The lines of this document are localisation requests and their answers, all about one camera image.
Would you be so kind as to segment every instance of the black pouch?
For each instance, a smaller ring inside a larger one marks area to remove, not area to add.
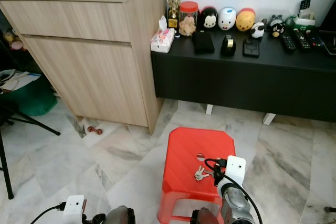
[[[195,45],[196,54],[215,51],[210,33],[196,31],[193,33],[192,40]]]

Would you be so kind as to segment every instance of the red plastic stool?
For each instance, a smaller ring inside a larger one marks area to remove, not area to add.
[[[197,159],[199,153],[205,158],[227,159],[230,155],[236,155],[235,144],[223,131],[179,127],[170,133],[157,215],[160,223],[169,223],[170,220],[190,221],[190,217],[173,216],[176,201],[179,199],[209,201],[219,206],[222,204],[211,176],[201,181],[194,180],[199,166],[206,167],[204,161]],[[220,211],[218,221],[223,223]]]

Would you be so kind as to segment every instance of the glass jar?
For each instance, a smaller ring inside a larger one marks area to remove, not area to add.
[[[198,4],[186,1],[180,4],[179,31],[184,36],[191,36],[196,31]]]

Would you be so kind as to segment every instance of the stool handle hole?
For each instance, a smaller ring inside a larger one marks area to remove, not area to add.
[[[198,159],[198,161],[205,161],[205,156],[203,155],[203,153],[198,153],[197,155],[196,155],[196,157],[197,157],[197,159]]]

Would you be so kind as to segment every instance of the white console leg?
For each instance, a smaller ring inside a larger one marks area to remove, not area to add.
[[[208,105],[206,106],[206,112],[205,112],[205,114],[207,114],[207,115],[211,115],[212,107],[213,107],[213,105],[208,104]]]
[[[263,119],[263,124],[264,125],[269,125],[273,119],[275,118],[276,114],[273,114],[273,113],[267,113]]]

